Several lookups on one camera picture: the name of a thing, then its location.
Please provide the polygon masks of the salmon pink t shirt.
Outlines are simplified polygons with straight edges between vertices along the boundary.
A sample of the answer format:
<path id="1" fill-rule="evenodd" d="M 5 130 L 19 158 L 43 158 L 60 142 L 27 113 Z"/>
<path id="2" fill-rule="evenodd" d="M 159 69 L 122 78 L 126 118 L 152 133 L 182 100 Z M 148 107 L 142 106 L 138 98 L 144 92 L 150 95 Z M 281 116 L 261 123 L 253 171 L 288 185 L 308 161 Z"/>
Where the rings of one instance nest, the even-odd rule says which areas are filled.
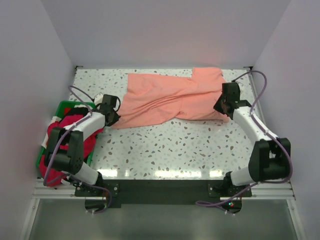
<path id="1" fill-rule="evenodd" d="M 214 110 L 223 83 L 223 72 L 217 67 L 195 67 L 190 77 L 130 73 L 120 119 L 112 128 L 159 125 L 173 118 L 228 122 L 226 115 Z"/>

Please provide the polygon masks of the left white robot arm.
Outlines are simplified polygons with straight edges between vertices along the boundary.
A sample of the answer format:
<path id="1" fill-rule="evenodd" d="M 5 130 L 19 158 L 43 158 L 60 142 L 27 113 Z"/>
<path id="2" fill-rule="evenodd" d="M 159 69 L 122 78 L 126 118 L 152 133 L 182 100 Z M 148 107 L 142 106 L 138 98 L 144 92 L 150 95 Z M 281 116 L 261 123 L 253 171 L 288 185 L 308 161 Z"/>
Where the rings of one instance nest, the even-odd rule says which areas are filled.
<path id="1" fill-rule="evenodd" d="M 103 94 L 94 108 L 85 106 L 80 119 L 52 128 L 43 160 L 46 167 L 44 186 L 69 176 L 86 184 L 85 189 L 92 196 L 103 192 L 102 175 L 85 163 L 85 141 L 121 118 L 118 115 L 120 105 L 119 97 Z"/>

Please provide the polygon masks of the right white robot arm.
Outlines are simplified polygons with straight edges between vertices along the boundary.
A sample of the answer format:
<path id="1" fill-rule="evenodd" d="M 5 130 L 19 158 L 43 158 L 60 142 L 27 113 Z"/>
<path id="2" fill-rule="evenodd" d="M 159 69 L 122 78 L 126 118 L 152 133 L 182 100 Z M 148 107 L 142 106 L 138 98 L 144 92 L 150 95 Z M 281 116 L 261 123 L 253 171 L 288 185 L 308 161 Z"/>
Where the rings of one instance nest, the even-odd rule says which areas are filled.
<path id="1" fill-rule="evenodd" d="M 291 143 L 270 131 L 253 111 L 247 100 L 240 99 L 238 83 L 222 84 L 222 93 L 213 109 L 237 123 L 253 144 L 247 167 L 227 172 L 219 187 L 230 197 L 235 196 L 241 186 L 255 183 L 288 181 L 293 173 Z"/>

